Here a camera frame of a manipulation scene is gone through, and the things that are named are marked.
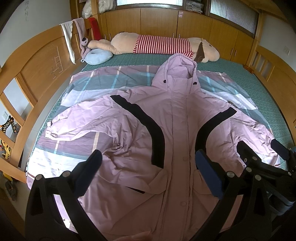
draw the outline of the brown ear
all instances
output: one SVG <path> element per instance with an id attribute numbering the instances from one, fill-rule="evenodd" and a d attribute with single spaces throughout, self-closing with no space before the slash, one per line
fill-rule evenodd
<path id="1" fill-rule="evenodd" d="M 203 51 L 202 42 L 200 42 L 194 61 L 197 63 L 200 63 L 204 58 L 205 58 L 205 53 Z"/>

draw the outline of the cabinet door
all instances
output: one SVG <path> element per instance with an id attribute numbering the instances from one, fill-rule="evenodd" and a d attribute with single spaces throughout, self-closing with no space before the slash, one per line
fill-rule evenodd
<path id="1" fill-rule="evenodd" d="M 179 11 L 177 38 L 198 37 L 209 41 L 212 18 L 193 12 Z"/>
<path id="2" fill-rule="evenodd" d="M 140 8 L 131 8 L 107 12 L 107 40 L 111 41 L 111 39 L 120 32 L 141 34 L 140 14 Z"/>
<path id="3" fill-rule="evenodd" d="M 141 34 L 176 37 L 178 10 L 141 8 Z"/>
<path id="4" fill-rule="evenodd" d="M 106 13 L 102 13 L 99 16 L 101 18 L 101 25 L 102 25 L 102 38 L 109 40 L 108 35 L 108 28 L 107 28 L 107 19 L 106 19 Z"/>
<path id="5" fill-rule="evenodd" d="M 231 60 L 238 32 L 238 29 L 213 19 L 209 43 L 219 51 L 220 58 Z"/>
<path id="6" fill-rule="evenodd" d="M 254 39 L 242 31 L 239 31 L 237 42 L 232 54 L 231 61 L 246 64 L 251 52 Z"/>

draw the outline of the screw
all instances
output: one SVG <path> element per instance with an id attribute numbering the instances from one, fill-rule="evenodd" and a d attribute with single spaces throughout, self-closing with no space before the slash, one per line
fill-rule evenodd
<path id="1" fill-rule="evenodd" d="M 235 176 L 233 172 L 227 172 L 226 175 L 227 175 L 227 177 L 234 177 Z"/>
<path id="2" fill-rule="evenodd" d="M 63 176 L 63 177 L 69 177 L 70 174 L 71 174 L 70 171 L 64 171 L 64 172 L 62 173 L 62 176 Z"/>
<path id="3" fill-rule="evenodd" d="M 40 180 L 41 178 L 42 178 L 42 175 L 41 175 L 41 174 L 39 174 L 39 175 L 37 175 L 37 176 L 35 177 L 36 180 Z"/>
<path id="4" fill-rule="evenodd" d="M 260 180 L 261 180 L 261 176 L 259 176 L 259 175 L 255 175 L 255 179 L 256 179 L 257 181 L 260 181 Z"/>

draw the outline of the wall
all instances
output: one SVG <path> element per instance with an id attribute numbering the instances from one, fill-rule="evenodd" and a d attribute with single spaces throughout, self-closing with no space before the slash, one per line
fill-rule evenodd
<path id="1" fill-rule="evenodd" d="M 18 6 L 0 33 L 0 65 L 3 66 L 11 53 L 30 38 L 70 20 L 69 0 L 25 0 Z M 17 112 L 22 115 L 28 101 L 16 81 L 13 80 L 4 92 Z M 5 122 L 2 117 L 4 111 L 7 112 L 0 103 L 0 124 Z M 9 137 L 11 135 L 10 128 L 7 135 Z"/>
<path id="2" fill-rule="evenodd" d="M 296 33 L 288 23 L 267 15 L 259 45 L 275 53 L 296 71 Z M 290 49 L 289 55 L 284 53 L 285 46 Z"/>

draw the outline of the white cloth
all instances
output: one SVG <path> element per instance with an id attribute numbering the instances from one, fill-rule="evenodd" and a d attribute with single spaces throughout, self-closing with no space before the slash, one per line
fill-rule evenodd
<path id="1" fill-rule="evenodd" d="M 70 59 L 71 59 L 72 63 L 75 64 L 74 51 L 73 51 L 72 46 L 71 46 L 73 22 L 69 21 L 69 22 L 61 23 L 60 25 L 62 26 L 62 29 L 63 29 L 63 32 L 64 32 L 65 40 L 66 40 L 68 51 L 69 51 L 69 54 L 70 54 Z"/>

